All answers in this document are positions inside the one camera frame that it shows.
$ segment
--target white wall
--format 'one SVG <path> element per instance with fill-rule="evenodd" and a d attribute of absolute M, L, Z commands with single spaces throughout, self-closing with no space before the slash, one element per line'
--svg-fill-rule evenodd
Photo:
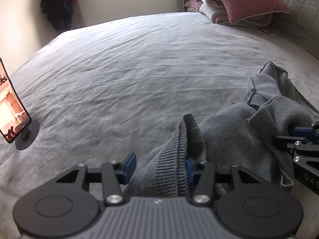
<path fill-rule="evenodd" d="M 0 0 L 0 57 L 8 74 L 57 36 L 41 0 Z"/>
<path fill-rule="evenodd" d="M 80 0 L 85 26 L 131 16 L 175 12 L 175 0 Z"/>

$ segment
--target bed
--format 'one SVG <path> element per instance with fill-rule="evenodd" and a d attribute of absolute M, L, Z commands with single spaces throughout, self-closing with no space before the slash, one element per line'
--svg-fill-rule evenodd
<path fill-rule="evenodd" d="M 182 115 L 197 123 L 246 100 L 246 81 L 267 61 L 286 69 L 319 109 L 319 61 L 260 30 L 217 25 L 199 13 L 132 17 L 65 32 L 11 75 L 40 132 L 18 152 L 0 139 L 0 238 L 18 237 L 15 201 L 75 164 L 97 167 L 135 152 L 138 168 L 169 139 Z M 100 197 L 92 187 L 92 194 Z M 316 238 L 318 197 L 293 189 Z"/>

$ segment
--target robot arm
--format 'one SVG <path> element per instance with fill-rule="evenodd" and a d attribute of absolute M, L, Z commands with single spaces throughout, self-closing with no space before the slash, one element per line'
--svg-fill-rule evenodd
<path fill-rule="evenodd" d="M 319 123 L 290 129 L 274 145 L 293 157 L 296 179 L 319 194 Z M 294 238 L 303 219 L 300 203 L 248 169 L 186 159 L 187 179 L 194 186 L 185 197 L 125 197 L 136 168 L 131 153 L 121 162 L 88 169 L 78 164 L 20 198 L 13 218 L 23 239 L 239 239 Z M 102 183 L 103 201 L 89 194 L 90 183 Z M 214 195 L 216 183 L 228 193 Z"/>

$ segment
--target phone screen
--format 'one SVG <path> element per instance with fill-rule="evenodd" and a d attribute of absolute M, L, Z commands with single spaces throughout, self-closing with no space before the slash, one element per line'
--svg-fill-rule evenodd
<path fill-rule="evenodd" d="M 0 58 L 0 131 L 12 143 L 31 118 L 17 96 Z"/>

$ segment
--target circular cover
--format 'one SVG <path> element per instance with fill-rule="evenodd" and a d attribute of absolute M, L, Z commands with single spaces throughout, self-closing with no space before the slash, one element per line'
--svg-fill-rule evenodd
<path fill-rule="evenodd" d="M 92 195 L 66 183 L 31 191 L 17 201 L 12 214 L 20 232 L 58 238 L 80 232 L 99 212 L 98 201 Z"/>
<path fill-rule="evenodd" d="M 265 184 L 244 184 L 224 195 L 216 213 L 231 230 L 253 238 L 277 238 L 298 229 L 303 210 L 285 191 Z"/>

